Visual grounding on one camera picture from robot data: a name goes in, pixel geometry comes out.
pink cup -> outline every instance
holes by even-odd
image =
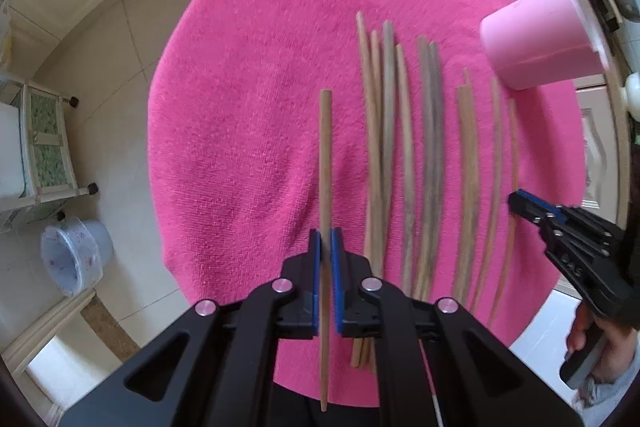
[[[578,0],[517,0],[482,20],[480,38],[498,78],[511,89],[607,68],[604,36]]]

white floor tile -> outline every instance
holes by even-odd
[[[80,100],[66,117],[75,128],[142,70],[121,2],[109,8],[35,80]]]
[[[147,84],[151,84],[151,81],[154,79],[154,73],[156,73],[156,68],[158,66],[158,60],[155,60],[154,62],[151,63],[150,66],[145,68],[145,78],[146,78],[146,82]]]
[[[39,257],[0,271],[0,351],[64,296]]]
[[[40,236],[44,228],[53,221],[36,221],[17,230],[25,256],[40,257]]]
[[[96,182],[100,192],[84,201],[118,203],[146,165],[146,81],[128,80],[77,130],[68,133],[78,183]]]
[[[161,298],[139,312],[123,319],[120,325],[140,347],[158,336],[175,319],[190,308],[180,290]]]
[[[24,258],[20,237],[15,230],[0,233],[0,270]]]
[[[578,299],[552,291],[531,324],[510,348],[567,402],[575,392],[560,380],[559,370],[566,352],[565,339],[579,303]]]
[[[136,49],[144,68],[158,60],[191,0],[124,0]]]
[[[79,182],[95,181],[99,192],[68,211],[99,219],[111,234],[114,257],[96,291],[118,321],[177,289],[160,257],[146,169],[146,100],[139,73],[69,138]]]

green patterned panel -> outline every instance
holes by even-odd
[[[55,187],[68,183],[60,147],[56,145],[35,145],[36,170],[41,187]]]
[[[31,93],[31,129],[47,134],[58,134],[56,101],[53,98]]]

wooden stick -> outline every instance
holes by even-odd
[[[513,99],[509,101],[509,126],[511,135],[511,190],[518,190],[518,128],[516,119],[516,103]],[[495,291],[494,305],[491,308],[491,314],[489,315],[488,325],[491,326],[495,318],[495,312],[498,309],[504,286],[507,282],[507,276],[509,275],[509,268],[511,266],[511,255],[513,254],[513,244],[516,237],[516,218],[513,214],[509,214],[509,222],[507,227],[507,244],[504,247],[504,261],[502,263],[502,272],[500,274],[500,280],[498,280],[498,287]]]
[[[411,275],[414,267],[414,232],[415,232],[415,159],[414,133],[411,122],[411,96],[409,79],[402,46],[396,45],[398,60],[398,91],[400,94],[400,118],[402,121],[402,291],[411,295]]]
[[[436,42],[430,42],[431,68],[431,108],[433,115],[433,178],[432,178],[432,204],[431,212],[431,242],[430,242],[430,267],[428,277],[425,279],[421,300],[428,301],[433,285],[438,248],[440,247],[440,222],[442,218],[442,206],[444,196],[444,96],[442,93],[442,69],[440,67],[440,55]]]
[[[424,36],[417,39],[420,79],[422,83],[422,222],[420,227],[420,255],[414,286],[414,299],[421,299],[433,270],[431,256],[431,229],[433,220],[433,97],[431,94],[431,68],[429,43]]]
[[[374,92],[376,94],[376,107],[378,110],[378,125],[380,127],[380,161],[382,162],[384,159],[384,152],[382,150],[383,144],[383,127],[384,127],[384,107],[383,107],[383,84],[382,84],[382,62],[380,61],[380,38],[378,37],[378,32],[373,30],[371,32],[371,69],[373,73],[373,86]],[[385,246],[382,246],[382,255],[384,257]],[[370,369],[372,369],[371,363],[375,361],[375,356],[373,355],[373,340],[372,339],[363,339],[362,341],[362,352],[360,354],[360,360],[358,361],[358,367],[364,369],[369,365]]]
[[[332,206],[332,96],[320,91],[320,409],[326,411],[329,394],[329,332],[331,314],[331,206]]]
[[[360,62],[362,67],[362,83],[365,98],[365,114],[367,120],[367,153],[369,156],[369,200],[367,203],[368,219],[365,237],[365,255],[369,252],[370,261],[381,259],[383,244],[382,222],[382,166],[380,151],[380,120],[376,110],[376,90],[372,73],[372,62],[369,54],[369,39],[364,25],[364,17],[361,12],[356,14],[356,26],[358,29],[358,44],[360,47]],[[362,366],[369,358],[368,346],[364,346],[361,339],[355,339],[351,352],[351,365]]]
[[[396,140],[396,52],[394,49],[394,27],[390,21],[382,25],[384,76],[383,93],[383,136],[382,136],[382,200],[383,221],[382,245],[379,256],[374,260],[372,272],[375,277],[382,277],[384,271],[384,255],[386,238],[391,214],[391,195],[394,182],[394,152]]]
[[[473,272],[478,229],[480,182],[478,172],[478,130],[473,92],[465,70],[466,83],[456,88],[460,118],[460,145],[462,149],[462,222],[458,242],[458,259],[453,283],[453,298],[466,305]]]
[[[371,32],[371,71],[373,73],[373,89],[380,126],[380,143],[382,143],[382,62],[380,61],[380,37],[378,31]]]
[[[378,121],[382,122],[382,65],[380,63],[380,38],[378,32],[371,32],[371,70],[373,73],[373,91],[376,103],[376,113]],[[371,263],[371,212],[370,196],[367,195],[367,221],[364,237],[364,257]],[[369,344],[363,344],[364,339],[353,339],[353,349],[351,351],[351,367],[361,367],[366,365],[369,358]]]
[[[498,206],[500,205],[500,182],[502,179],[502,108],[500,107],[500,88],[498,79],[491,79],[491,101],[494,112],[494,187],[489,206],[489,221],[486,227],[486,239],[482,250],[482,264],[478,274],[478,283],[471,304],[471,313],[476,313],[478,302],[482,295],[486,275],[491,264],[491,256],[494,253],[495,229],[498,225]]]

pink towel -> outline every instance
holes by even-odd
[[[367,193],[364,97],[355,14],[368,29],[393,21],[411,83],[417,200],[422,199],[420,80],[415,39],[436,41],[444,68],[446,170],[442,233],[431,299],[450,295],[460,228],[460,143],[455,88],[471,72],[479,129],[481,208],[474,281],[492,190],[493,71],[480,21],[515,0],[193,0],[158,65],[149,99],[150,177],[163,259],[190,302],[229,303],[279,275],[282,260],[306,250],[318,226],[318,97],[334,92],[334,226],[361,253]],[[522,188],[579,204],[584,187],[580,112],[571,82],[502,89],[516,98]],[[401,131],[385,278],[399,283],[402,244]],[[509,127],[503,132],[500,197],[510,191]],[[420,221],[421,205],[417,209]],[[500,206],[495,250],[478,319],[494,301],[508,211]],[[510,276],[493,325],[512,343],[558,279],[535,227],[519,223]],[[352,341],[331,338],[329,401],[375,406],[376,380],[349,367]],[[283,341],[275,381],[319,397],[318,340]]]

